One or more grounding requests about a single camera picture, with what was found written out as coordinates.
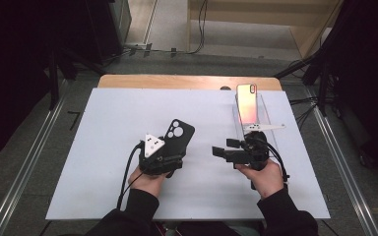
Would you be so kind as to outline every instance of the black sleeve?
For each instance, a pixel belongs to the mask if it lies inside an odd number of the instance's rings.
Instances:
[[[155,196],[131,189],[125,210],[113,209],[86,236],[150,235],[150,225],[157,209]]]
[[[266,236],[318,235],[318,224],[314,217],[296,208],[287,189],[274,193],[257,203],[257,206],[266,219]]]

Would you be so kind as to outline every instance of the white tabletop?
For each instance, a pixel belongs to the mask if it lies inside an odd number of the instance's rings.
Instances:
[[[329,218],[309,156],[284,91],[259,91],[299,209]],[[164,136],[173,119],[195,127],[183,168],[166,179],[154,220],[263,218],[250,181],[212,155],[236,139],[232,90],[94,88],[72,144],[46,219],[100,219],[116,207],[128,156],[145,134]],[[137,151],[129,174],[138,165]],[[128,195],[124,198],[123,207]]]

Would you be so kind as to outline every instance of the smartphone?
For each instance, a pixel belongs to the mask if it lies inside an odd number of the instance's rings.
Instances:
[[[237,106],[242,125],[256,124],[257,119],[257,86],[237,86]]]

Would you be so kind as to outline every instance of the person's left hand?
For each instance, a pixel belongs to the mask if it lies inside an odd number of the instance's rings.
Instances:
[[[142,171],[140,170],[140,166],[137,166],[134,172],[130,175],[130,178],[128,179],[128,184],[131,184],[141,173]],[[161,175],[143,174],[131,185],[130,188],[146,191],[147,193],[158,198],[158,195],[160,194],[161,190],[161,184],[164,181],[165,176],[167,174],[168,173],[164,173]]]

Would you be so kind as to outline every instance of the metal rail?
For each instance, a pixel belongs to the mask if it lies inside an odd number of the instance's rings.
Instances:
[[[310,87],[306,87],[306,92],[308,96],[316,96],[314,90]],[[342,150],[337,142],[336,137],[334,136],[333,130],[331,129],[330,123],[327,117],[324,117],[320,110],[316,107],[314,109],[315,117],[318,121],[318,124],[321,128],[321,131],[325,137],[325,140],[330,149],[333,160],[337,165],[340,176],[343,179],[343,182],[348,192],[351,203],[354,207],[355,213],[360,220],[361,226],[366,235],[378,235],[378,227],[373,218],[371,210],[366,203],[366,199],[361,193],[352,173],[348,167],[347,161],[343,155]]]
[[[54,123],[57,120],[57,117],[60,113],[60,110],[63,106],[67,91],[71,83],[67,80],[64,80],[60,86],[61,96],[53,110],[49,111],[44,123],[42,124],[32,146],[30,152],[28,153],[23,166],[18,172],[17,177],[15,178],[14,183],[12,184],[10,190],[6,194],[4,201],[0,206],[0,235],[3,235],[6,226],[8,225],[9,220],[11,219],[12,213],[17,206],[18,201],[23,193],[25,186],[27,185],[32,171],[38,161],[39,155],[41,154],[42,148],[47,141],[48,135],[50,134]]]

